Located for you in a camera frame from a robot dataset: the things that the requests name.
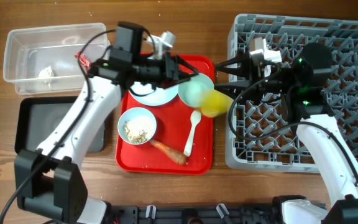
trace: light green bowl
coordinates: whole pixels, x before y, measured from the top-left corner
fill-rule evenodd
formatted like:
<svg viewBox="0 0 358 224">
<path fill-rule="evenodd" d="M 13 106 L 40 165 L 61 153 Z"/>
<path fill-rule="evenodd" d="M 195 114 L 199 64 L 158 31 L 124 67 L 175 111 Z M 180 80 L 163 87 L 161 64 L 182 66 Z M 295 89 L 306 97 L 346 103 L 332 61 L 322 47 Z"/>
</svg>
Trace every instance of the light green bowl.
<svg viewBox="0 0 358 224">
<path fill-rule="evenodd" d="M 212 90 L 214 83 L 212 80 L 199 73 L 191 77 L 190 81 L 179 84 L 179 97 L 187 106 L 199 108 L 202 103 L 202 95 L 205 91 Z"/>
</svg>

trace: red tray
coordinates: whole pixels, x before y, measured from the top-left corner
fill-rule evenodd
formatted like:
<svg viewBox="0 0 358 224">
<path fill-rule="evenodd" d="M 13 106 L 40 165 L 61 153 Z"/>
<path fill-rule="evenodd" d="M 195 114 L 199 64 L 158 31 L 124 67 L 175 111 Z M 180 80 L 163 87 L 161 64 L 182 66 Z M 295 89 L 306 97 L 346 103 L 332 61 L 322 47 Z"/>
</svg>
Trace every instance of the red tray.
<svg viewBox="0 0 358 224">
<path fill-rule="evenodd" d="M 214 82 L 214 65 L 209 58 L 200 55 L 180 55 L 180 57 L 195 66 L 200 73 L 209 76 Z M 183 152 L 191 128 L 190 115 L 194 111 L 193 108 L 184 104 L 179 96 L 162 106 L 146 106 L 136 101 L 130 94 L 125 94 L 122 99 L 121 114 L 133 107 L 143 107 L 154 114 L 157 120 L 157 131 L 153 139 Z M 130 172 L 204 174 L 212 165 L 213 125 L 213 118 L 202 116 L 196 127 L 191 155 L 187 158 L 185 165 L 174 163 L 149 142 L 134 146 L 126 143 L 119 136 L 116 149 L 117 164 Z"/>
</svg>

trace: lattice crate bottom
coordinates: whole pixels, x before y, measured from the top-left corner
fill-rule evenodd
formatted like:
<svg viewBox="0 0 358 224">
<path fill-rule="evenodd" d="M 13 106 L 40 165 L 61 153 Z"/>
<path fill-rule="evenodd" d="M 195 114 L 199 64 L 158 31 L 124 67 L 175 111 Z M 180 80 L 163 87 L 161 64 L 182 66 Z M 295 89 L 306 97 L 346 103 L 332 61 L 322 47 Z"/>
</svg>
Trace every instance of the lattice crate bottom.
<svg viewBox="0 0 358 224">
<path fill-rule="evenodd" d="M 289 67 L 292 60 L 299 56 L 303 46 L 310 42 L 319 42 L 331 48 L 334 59 L 333 74 L 327 81 L 324 94 L 336 114 L 344 139 L 358 160 L 358 39 L 351 35 L 340 38 L 255 31 L 238 32 L 236 55 L 243 54 L 250 40 L 256 37 L 266 38 L 270 49 L 281 51 L 283 67 Z M 263 100 L 267 101 L 272 97 L 277 96 L 266 94 Z M 284 126 L 286 122 L 280 115 L 279 103 L 278 101 L 273 106 L 266 103 L 252 106 L 251 102 L 247 102 L 245 106 L 237 105 L 237 131 L 246 136 L 255 137 Z M 237 158 L 248 162 L 278 161 L 283 164 L 314 164 L 306 147 L 299 142 L 289 128 L 281 134 L 261 141 L 236 139 L 233 146 L 236 148 Z"/>
</svg>

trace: wooden surface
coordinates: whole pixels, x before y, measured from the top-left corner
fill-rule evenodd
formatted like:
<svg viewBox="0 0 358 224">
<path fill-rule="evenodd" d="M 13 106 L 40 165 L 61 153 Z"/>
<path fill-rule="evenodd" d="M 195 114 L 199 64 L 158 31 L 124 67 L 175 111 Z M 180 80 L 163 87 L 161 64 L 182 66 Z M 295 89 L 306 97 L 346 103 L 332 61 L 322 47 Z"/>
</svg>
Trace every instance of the wooden surface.
<svg viewBox="0 0 358 224">
<path fill-rule="evenodd" d="M 118 20 L 132 21 L 142 24 L 153 34 L 172 31 L 177 35 L 173 52 L 206 55 L 216 63 L 226 59 L 227 35 L 235 16 L 240 13 L 358 20 L 358 1 L 99 0 L 90 3 L 89 0 L 0 0 L 0 212 L 15 189 L 13 147 L 19 105 L 24 99 L 15 93 L 14 85 L 2 79 L 4 48 L 10 30 L 89 22 L 102 22 L 113 29 Z M 226 75 L 218 76 L 218 82 L 226 81 Z M 213 166 L 205 175 L 124 172 L 114 158 L 117 131 L 113 127 L 118 117 L 119 107 L 108 121 L 105 150 L 87 155 L 82 170 L 89 194 L 113 205 L 269 202 L 273 196 L 286 194 L 302 194 L 310 200 L 329 203 L 319 175 L 228 168 L 224 161 L 224 116 L 215 120 Z M 6 217 L 6 223 L 42 223 L 45 220 L 19 210 L 16 202 Z"/>
</svg>

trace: gray crate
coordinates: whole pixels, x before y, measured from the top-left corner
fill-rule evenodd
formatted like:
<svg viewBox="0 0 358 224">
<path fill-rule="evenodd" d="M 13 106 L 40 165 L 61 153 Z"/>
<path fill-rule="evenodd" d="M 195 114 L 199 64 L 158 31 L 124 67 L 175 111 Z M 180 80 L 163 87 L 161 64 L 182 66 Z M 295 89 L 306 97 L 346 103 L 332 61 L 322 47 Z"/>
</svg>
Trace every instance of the gray crate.
<svg viewBox="0 0 358 224">
<path fill-rule="evenodd" d="M 250 40 L 266 38 L 270 49 L 280 49 L 289 67 L 304 45 L 319 42 L 331 48 L 332 75 L 323 90 L 338 119 L 346 143 L 358 160 L 358 21 L 239 14 L 227 38 L 227 59 L 244 53 Z M 234 75 L 229 81 L 241 80 Z M 268 93 L 263 100 L 276 98 Z M 280 102 L 237 105 L 232 118 L 237 131 L 250 137 L 286 125 Z M 236 139 L 226 123 L 226 164 L 233 169 L 274 172 L 318 172 L 307 148 L 288 128 L 261 141 Z"/>
</svg>

